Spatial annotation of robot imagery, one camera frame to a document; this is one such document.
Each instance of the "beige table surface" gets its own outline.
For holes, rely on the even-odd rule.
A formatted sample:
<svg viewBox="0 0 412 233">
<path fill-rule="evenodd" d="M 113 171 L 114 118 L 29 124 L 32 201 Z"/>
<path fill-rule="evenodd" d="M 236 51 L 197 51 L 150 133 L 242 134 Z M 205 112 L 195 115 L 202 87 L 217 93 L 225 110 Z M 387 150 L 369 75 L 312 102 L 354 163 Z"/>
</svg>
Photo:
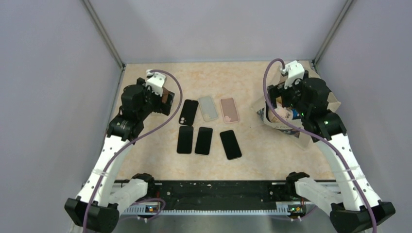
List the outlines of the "beige table surface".
<svg viewBox="0 0 412 233">
<path fill-rule="evenodd" d="M 196 113 L 192 154 L 176 152 L 180 124 L 178 117 L 162 129 L 138 141 L 125 158 L 117 179 L 129 179 L 136 173 L 149 173 L 156 180 L 283 180 L 292 171 L 304 171 L 314 179 L 334 179 L 329 164 L 315 145 L 299 148 L 289 136 L 265 126 L 251 109 L 252 103 L 262 96 L 262 77 L 268 62 L 218 62 L 218 63 L 161 63 L 128 64 L 122 88 L 136 84 L 145 77 L 147 69 L 162 69 L 172 73 L 180 82 L 185 99 L 197 100 L 211 95 L 219 118 L 205 122 L 200 108 Z M 273 65 L 269 77 L 277 69 Z M 179 94 L 173 79 L 165 87 L 176 93 L 172 112 L 176 109 Z M 235 99 L 240 121 L 225 124 L 220 109 L 220 99 Z M 168 116 L 152 114 L 144 121 L 145 133 L 163 123 Z M 213 128 L 209 156 L 194 154 L 199 127 Z M 234 130 L 242 157 L 227 160 L 219 133 Z"/>
</svg>

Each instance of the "gray wall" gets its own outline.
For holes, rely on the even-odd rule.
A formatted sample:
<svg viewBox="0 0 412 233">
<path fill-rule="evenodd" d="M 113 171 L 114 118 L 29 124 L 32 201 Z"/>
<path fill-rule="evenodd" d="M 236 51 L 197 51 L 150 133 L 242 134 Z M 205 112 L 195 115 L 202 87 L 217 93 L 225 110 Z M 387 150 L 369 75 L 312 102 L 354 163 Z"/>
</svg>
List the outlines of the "gray wall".
<svg viewBox="0 0 412 233">
<path fill-rule="evenodd" d="M 0 232 L 67 232 L 120 70 L 79 0 L 1 1 L 0 32 Z"/>
<path fill-rule="evenodd" d="M 345 0 L 92 0 L 126 63 L 313 59 Z"/>
<path fill-rule="evenodd" d="M 363 171 L 395 205 L 385 232 L 411 224 L 411 9 L 410 0 L 357 1 L 319 64 Z"/>
</svg>

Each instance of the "black bracket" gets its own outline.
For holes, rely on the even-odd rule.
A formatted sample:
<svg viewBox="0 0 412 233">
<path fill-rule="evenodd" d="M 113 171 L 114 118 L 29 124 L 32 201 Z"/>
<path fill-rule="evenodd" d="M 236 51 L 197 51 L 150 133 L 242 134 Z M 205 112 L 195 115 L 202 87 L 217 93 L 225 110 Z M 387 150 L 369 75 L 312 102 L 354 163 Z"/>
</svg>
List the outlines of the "black bracket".
<svg viewBox="0 0 412 233">
<path fill-rule="evenodd" d="M 286 177 L 286 184 L 285 184 L 286 193 L 288 193 L 290 196 L 293 196 L 293 197 L 298 196 L 298 194 L 296 193 L 295 182 L 297 182 L 298 180 L 304 177 L 310 177 L 310 176 L 304 172 L 289 173 L 289 175 Z"/>
<path fill-rule="evenodd" d="M 338 233 L 357 233 L 372 227 L 368 210 L 363 206 L 360 211 L 345 210 L 343 203 L 332 204 L 330 221 Z M 394 205 L 391 202 L 381 202 L 372 207 L 377 225 L 381 224 L 395 214 Z"/>
<path fill-rule="evenodd" d="M 65 203 L 65 210 L 77 226 L 83 226 L 87 203 L 69 198 Z M 101 233 L 111 233 L 119 221 L 117 204 L 109 204 L 107 207 L 92 203 L 87 214 L 87 228 Z"/>
<path fill-rule="evenodd" d="M 146 197 L 155 197 L 155 179 L 153 176 L 143 173 L 143 174 L 136 174 L 132 177 L 132 179 L 140 179 L 147 183 L 147 194 Z"/>
</svg>

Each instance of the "metal frame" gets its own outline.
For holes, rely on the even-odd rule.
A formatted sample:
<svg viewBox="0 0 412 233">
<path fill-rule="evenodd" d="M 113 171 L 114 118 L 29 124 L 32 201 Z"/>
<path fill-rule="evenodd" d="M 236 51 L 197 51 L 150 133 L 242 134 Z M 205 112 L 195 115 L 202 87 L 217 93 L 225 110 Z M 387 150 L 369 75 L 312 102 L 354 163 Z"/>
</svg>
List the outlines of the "metal frame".
<svg viewBox="0 0 412 233">
<path fill-rule="evenodd" d="M 346 0 L 345 5 L 343 6 L 341 12 L 338 15 L 338 18 L 336 19 L 335 23 L 332 25 L 332 28 L 330 29 L 321 47 L 319 48 L 315 58 L 313 59 L 313 66 L 315 67 L 315 71 L 326 49 L 328 48 L 330 42 L 332 41 L 333 36 L 339 29 L 340 25 L 342 24 L 343 19 L 345 18 L 345 16 L 347 16 L 347 13 L 349 12 L 349 10 L 351 9 L 351 7 L 354 5 L 355 2 L 356 0 Z"/>
<path fill-rule="evenodd" d="M 147 215 L 153 216 L 156 212 L 148 213 L 145 211 L 146 206 L 152 205 L 152 203 L 142 203 L 140 205 L 133 205 L 127 208 L 121 215 L 122 216 L 138 216 L 138 215 Z M 185 215 L 280 215 L 280 216 L 289 216 L 291 215 L 289 212 L 289 205 L 288 204 L 278 204 L 276 203 L 277 207 L 274 210 L 229 210 L 229 211 L 221 211 L 221 210 L 163 210 L 160 215 L 178 215 L 178 216 L 185 216 Z"/>
<path fill-rule="evenodd" d="M 117 90 L 116 90 L 116 93 L 115 93 L 115 97 L 113 98 L 113 101 L 112 101 L 109 122 L 111 121 L 111 119 L 113 117 L 113 113 L 116 111 L 115 108 L 116 108 L 117 98 L 118 98 L 118 95 L 120 93 L 121 83 L 123 82 L 125 72 L 126 72 L 126 66 L 121 69 L 121 73 L 120 73 L 120 77 L 119 77 L 119 83 L 117 84 Z"/>
<path fill-rule="evenodd" d="M 107 49 L 109 49 L 110 54 L 115 59 L 117 65 L 120 69 L 124 69 L 125 64 L 121 60 L 119 53 L 117 52 L 113 42 L 110 40 L 109 35 L 107 34 L 106 29 L 104 28 L 102 22 L 100 21 L 99 17 L 97 16 L 96 11 L 94 10 L 93 6 L 91 5 L 89 0 L 81 0 L 83 6 L 85 7 L 87 13 L 90 15 L 94 26 L 96 26 L 97 32 L 99 33 L 100 37 L 102 38 L 103 42 L 106 44 Z"/>
</svg>

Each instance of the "pink smartphone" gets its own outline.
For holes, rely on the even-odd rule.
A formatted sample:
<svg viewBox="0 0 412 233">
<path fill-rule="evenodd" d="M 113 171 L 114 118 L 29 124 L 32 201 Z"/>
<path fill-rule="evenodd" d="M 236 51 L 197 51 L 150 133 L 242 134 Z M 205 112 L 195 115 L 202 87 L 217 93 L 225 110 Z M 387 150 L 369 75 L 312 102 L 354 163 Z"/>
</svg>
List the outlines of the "pink smartphone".
<svg viewBox="0 0 412 233">
<path fill-rule="evenodd" d="M 238 110 L 233 98 L 221 99 L 220 106 L 222 107 L 223 121 L 225 123 L 229 124 L 239 121 Z"/>
</svg>

